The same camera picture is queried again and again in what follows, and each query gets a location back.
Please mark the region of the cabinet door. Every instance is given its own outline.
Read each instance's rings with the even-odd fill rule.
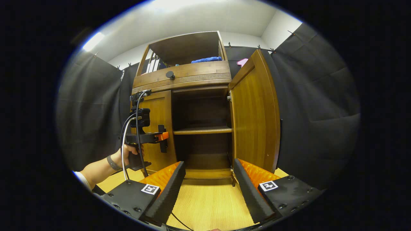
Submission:
[[[158,143],[143,144],[144,161],[151,162],[151,165],[146,169],[149,174],[152,174],[177,162],[171,123],[171,91],[157,92],[144,97],[144,101],[140,103],[139,108],[150,109],[150,126],[144,127],[144,132],[158,132],[158,125],[164,125],[166,131],[169,132],[167,153],[160,151],[160,144]]]
[[[277,166],[280,119],[267,62],[256,50],[229,84],[234,158],[267,171]]]

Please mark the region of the round knob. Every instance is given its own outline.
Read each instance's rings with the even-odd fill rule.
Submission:
[[[170,78],[170,79],[175,79],[174,72],[172,72],[172,71],[167,72],[167,73],[166,73],[166,77],[167,77],[167,78]]]

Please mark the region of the black foam pad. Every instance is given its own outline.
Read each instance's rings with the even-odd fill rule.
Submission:
[[[163,224],[167,222],[171,212],[173,211],[184,177],[185,163],[184,161],[181,161],[174,170],[174,173],[172,174],[161,195],[147,209],[145,213],[147,217]]]
[[[240,185],[242,196],[244,197],[247,208],[250,212],[254,223],[261,222],[266,218],[272,216],[274,211],[270,208],[263,197],[254,188],[247,172],[242,167],[238,159],[234,160],[234,174]]]

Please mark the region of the light wood floor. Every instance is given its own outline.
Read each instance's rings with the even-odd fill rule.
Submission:
[[[139,181],[144,178],[141,171],[127,169],[127,172],[131,180]],[[279,177],[288,176],[281,169],[277,169],[275,174]],[[123,173],[118,173],[97,185],[103,191],[109,192],[123,181]],[[218,181],[184,179],[173,213],[195,231],[212,229],[227,231],[254,225],[240,187],[238,184],[233,187],[231,179]],[[187,229],[172,215],[167,225]]]

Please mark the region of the folded blue cloth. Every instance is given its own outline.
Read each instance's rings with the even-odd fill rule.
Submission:
[[[191,61],[191,63],[196,63],[196,62],[210,62],[210,61],[222,61],[223,59],[221,57],[209,57],[209,58],[202,58],[199,60],[194,60]]]

